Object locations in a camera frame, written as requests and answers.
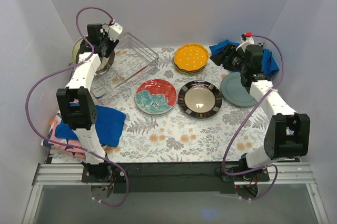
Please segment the red blue floral plate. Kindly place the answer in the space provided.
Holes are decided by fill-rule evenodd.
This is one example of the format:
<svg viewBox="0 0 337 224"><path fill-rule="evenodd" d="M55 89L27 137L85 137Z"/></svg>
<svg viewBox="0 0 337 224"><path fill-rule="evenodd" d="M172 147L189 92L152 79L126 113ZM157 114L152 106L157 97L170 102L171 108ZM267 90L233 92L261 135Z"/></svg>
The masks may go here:
<svg viewBox="0 0 337 224"><path fill-rule="evenodd" d="M163 79L150 79L142 83L135 93L138 108L150 115L170 111L177 102L175 87Z"/></svg>

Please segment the brown rim beige plate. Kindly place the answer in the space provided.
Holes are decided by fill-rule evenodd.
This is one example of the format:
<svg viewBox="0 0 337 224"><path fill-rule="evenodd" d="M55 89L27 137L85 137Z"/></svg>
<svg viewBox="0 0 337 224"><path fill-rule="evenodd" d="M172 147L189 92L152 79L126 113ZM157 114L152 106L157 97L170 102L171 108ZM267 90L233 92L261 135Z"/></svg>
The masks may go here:
<svg viewBox="0 0 337 224"><path fill-rule="evenodd" d="M103 57L100 66L98 67L96 74L101 75L107 72L112 66L115 59L115 51L113 50L109 57Z"/></svg>

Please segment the pink polka dot plate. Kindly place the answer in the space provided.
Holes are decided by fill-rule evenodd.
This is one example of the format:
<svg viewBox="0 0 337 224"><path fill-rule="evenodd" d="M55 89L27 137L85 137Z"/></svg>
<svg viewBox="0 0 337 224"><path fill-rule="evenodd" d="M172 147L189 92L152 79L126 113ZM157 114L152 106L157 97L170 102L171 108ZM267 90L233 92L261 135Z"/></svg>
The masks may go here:
<svg viewBox="0 0 337 224"><path fill-rule="evenodd" d="M179 69L181 69L181 70L183 70L183 71L197 71L197 70L199 70L199 69L197 69L197 70L184 70L184 69L182 69L182 68L179 68Z"/></svg>

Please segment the green polka dot plate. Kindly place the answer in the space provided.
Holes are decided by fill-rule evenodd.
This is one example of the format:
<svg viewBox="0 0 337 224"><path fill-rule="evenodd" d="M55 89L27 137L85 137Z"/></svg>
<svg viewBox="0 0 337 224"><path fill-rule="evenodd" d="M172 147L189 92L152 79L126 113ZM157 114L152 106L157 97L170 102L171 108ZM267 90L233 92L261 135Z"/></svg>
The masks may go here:
<svg viewBox="0 0 337 224"><path fill-rule="evenodd" d="M197 71L183 71L183 70L175 67L175 70L177 72L181 73L181 74L192 76L192 75L196 75L196 74L202 73L203 70L204 70L204 68L201 68L201 69L199 69Z"/></svg>

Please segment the cream plate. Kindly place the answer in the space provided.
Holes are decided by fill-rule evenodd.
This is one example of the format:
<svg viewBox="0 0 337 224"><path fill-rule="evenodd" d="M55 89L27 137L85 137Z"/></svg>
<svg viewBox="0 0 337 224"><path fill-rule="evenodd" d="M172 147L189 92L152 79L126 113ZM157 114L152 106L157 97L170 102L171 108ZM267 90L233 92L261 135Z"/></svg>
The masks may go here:
<svg viewBox="0 0 337 224"><path fill-rule="evenodd" d="M72 63L77 64L78 63L78 55L79 55L79 49L81 46L81 43L83 41L83 38L79 38L72 47Z"/></svg>

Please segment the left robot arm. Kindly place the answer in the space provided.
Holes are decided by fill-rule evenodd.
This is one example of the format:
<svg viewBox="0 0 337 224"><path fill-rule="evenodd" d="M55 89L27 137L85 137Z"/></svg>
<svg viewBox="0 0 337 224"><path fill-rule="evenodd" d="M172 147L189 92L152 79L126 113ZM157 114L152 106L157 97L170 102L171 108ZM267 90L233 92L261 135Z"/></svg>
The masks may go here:
<svg viewBox="0 0 337 224"><path fill-rule="evenodd" d="M107 28L102 24L89 24L87 36L75 44L78 66L66 87L58 89L56 93L63 123L70 127L82 148L86 149L85 167L88 174L101 182L111 178L112 169L103 160L105 151L95 128L98 115L90 89L101 64L114 60L114 49L122 31L122 26L114 22L108 24Z"/></svg>

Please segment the grey-blue plate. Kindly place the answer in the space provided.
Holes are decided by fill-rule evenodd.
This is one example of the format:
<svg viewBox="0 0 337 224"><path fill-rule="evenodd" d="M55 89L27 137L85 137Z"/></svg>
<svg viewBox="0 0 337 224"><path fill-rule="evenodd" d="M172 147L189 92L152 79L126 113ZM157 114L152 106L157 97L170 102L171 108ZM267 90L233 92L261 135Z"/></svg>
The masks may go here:
<svg viewBox="0 0 337 224"><path fill-rule="evenodd" d="M238 107L253 107L257 104L241 84L241 75L233 72L226 75L221 81L221 93L231 104Z"/></svg>

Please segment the yellow polka dot plate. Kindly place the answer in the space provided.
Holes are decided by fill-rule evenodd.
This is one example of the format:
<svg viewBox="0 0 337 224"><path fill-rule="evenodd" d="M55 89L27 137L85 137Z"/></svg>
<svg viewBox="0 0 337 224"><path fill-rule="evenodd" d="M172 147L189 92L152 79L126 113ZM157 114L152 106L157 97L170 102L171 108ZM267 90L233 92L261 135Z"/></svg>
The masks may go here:
<svg viewBox="0 0 337 224"><path fill-rule="evenodd" d="M206 66L209 53L200 44L185 44L178 48L174 54L173 62L184 70L197 70Z"/></svg>

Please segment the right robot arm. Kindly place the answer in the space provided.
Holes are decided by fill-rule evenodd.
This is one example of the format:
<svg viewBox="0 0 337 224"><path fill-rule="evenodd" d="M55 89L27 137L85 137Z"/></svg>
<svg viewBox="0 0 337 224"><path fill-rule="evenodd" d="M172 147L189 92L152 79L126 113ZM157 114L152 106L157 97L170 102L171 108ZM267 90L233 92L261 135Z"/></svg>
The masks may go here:
<svg viewBox="0 0 337 224"><path fill-rule="evenodd" d="M222 170L227 176L253 179L270 164L288 158L306 156L309 150L310 118L299 114L279 95L268 74L262 70L263 48L247 45L245 49L228 44L210 59L218 66L240 73L241 84L257 100L269 119L263 146L241 156L236 167Z"/></svg>

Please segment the black checkered rim plate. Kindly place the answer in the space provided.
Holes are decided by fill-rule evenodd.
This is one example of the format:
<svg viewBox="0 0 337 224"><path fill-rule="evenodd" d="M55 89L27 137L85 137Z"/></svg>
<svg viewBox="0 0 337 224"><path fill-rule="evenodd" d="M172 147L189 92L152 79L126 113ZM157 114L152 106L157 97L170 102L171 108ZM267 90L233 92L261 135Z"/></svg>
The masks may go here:
<svg viewBox="0 0 337 224"><path fill-rule="evenodd" d="M215 85L203 80L194 80L181 87L177 101L189 116L206 119L220 111L222 100L221 92Z"/></svg>

